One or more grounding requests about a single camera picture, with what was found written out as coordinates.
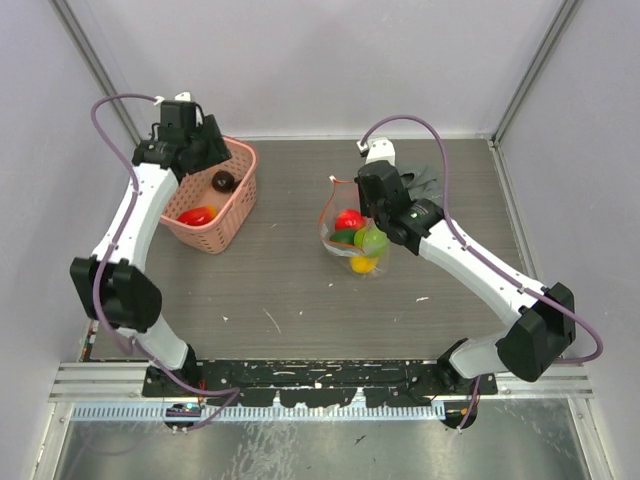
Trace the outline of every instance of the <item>plastic basket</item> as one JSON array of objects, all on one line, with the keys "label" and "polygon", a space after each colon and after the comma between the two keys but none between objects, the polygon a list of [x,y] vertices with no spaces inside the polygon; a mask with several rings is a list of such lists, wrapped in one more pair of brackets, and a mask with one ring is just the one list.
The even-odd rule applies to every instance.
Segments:
[{"label": "plastic basket", "polygon": [[[160,223],[169,227],[182,242],[213,254],[229,246],[256,203],[258,154],[250,145],[238,140],[225,137],[225,142],[231,151],[231,159],[186,176],[160,217]],[[211,179],[218,170],[228,171],[236,180],[242,179],[235,192],[219,193],[211,187]],[[208,224],[192,227],[176,221],[183,212],[204,205],[213,205],[218,211]]]}]

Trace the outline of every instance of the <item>dark wooden table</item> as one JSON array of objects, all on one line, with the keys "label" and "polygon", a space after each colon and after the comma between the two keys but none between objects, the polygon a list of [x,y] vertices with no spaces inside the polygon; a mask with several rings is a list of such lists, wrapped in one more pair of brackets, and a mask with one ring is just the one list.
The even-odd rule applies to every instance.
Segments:
[{"label": "dark wooden table", "polygon": [[[441,170],[435,142],[394,143],[398,163]],[[331,192],[329,175],[350,179],[361,165],[353,141],[254,145],[258,201],[229,248],[208,255],[160,226],[149,252],[147,274],[162,290],[164,316],[198,357],[436,358],[460,338],[501,328],[453,277],[400,247],[392,247],[389,272],[375,280],[354,277],[327,254],[318,216]],[[453,217],[521,268],[487,143],[447,146]],[[99,333],[92,357],[120,355]]]}]

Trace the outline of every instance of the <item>yellow lemon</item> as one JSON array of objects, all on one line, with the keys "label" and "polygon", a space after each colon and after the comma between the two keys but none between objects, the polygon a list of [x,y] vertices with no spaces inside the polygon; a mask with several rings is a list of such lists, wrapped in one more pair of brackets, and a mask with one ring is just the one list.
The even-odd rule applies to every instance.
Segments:
[{"label": "yellow lemon", "polygon": [[369,273],[378,264],[378,258],[369,258],[369,257],[351,257],[349,259],[351,263],[351,269],[356,273]]}]

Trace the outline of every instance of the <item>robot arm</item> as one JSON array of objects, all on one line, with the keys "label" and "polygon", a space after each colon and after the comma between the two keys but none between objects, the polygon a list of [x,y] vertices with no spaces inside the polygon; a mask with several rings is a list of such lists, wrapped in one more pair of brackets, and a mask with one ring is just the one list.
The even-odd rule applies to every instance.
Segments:
[{"label": "robot arm", "polygon": [[[410,199],[395,162],[392,143],[374,139],[377,148],[362,148],[367,161],[358,171],[356,183],[363,215],[372,217],[378,228],[414,255],[431,261],[456,277],[483,300],[505,324],[505,330],[478,340],[463,339],[438,361],[446,383],[481,374],[511,371],[535,381],[575,339],[575,324],[536,298],[525,288],[548,296],[573,311],[573,295],[561,284],[552,289],[517,272],[454,227],[466,246],[458,241],[440,207],[427,199]],[[488,260],[482,261],[471,247]],[[521,288],[499,275],[497,267]]]},{"label": "robot arm", "polygon": [[[133,156],[137,189],[132,181],[104,238],[90,258],[76,258],[71,277],[87,315],[96,319],[92,287],[97,267],[128,216],[117,248],[101,279],[100,301],[111,326],[135,337],[149,354],[192,386],[200,380],[195,353],[178,338],[162,316],[162,295],[144,275],[147,252],[160,216],[187,174],[231,158],[212,115],[184,93],[159,99],[157,136],[143,140]],[[137,195],[133,209],[131,199]]]}]

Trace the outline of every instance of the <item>clear plastic bag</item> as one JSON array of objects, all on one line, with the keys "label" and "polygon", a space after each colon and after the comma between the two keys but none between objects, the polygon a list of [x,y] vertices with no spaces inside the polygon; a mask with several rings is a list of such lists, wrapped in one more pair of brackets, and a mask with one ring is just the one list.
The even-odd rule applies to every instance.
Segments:
[{"label": "clear plastic bag", "polygon": [[[364,278],[382,275],[389,269],[389,239],[370,218],[357,220],[360,198],[356,183],[336,180],[334,177],[330,179],[333,192],[318,221],[318,231],[324,247],[355,275]],[[345,223],[345,217],[348,220],[356,219],[354,228],[350,228],[348,220]]]}]

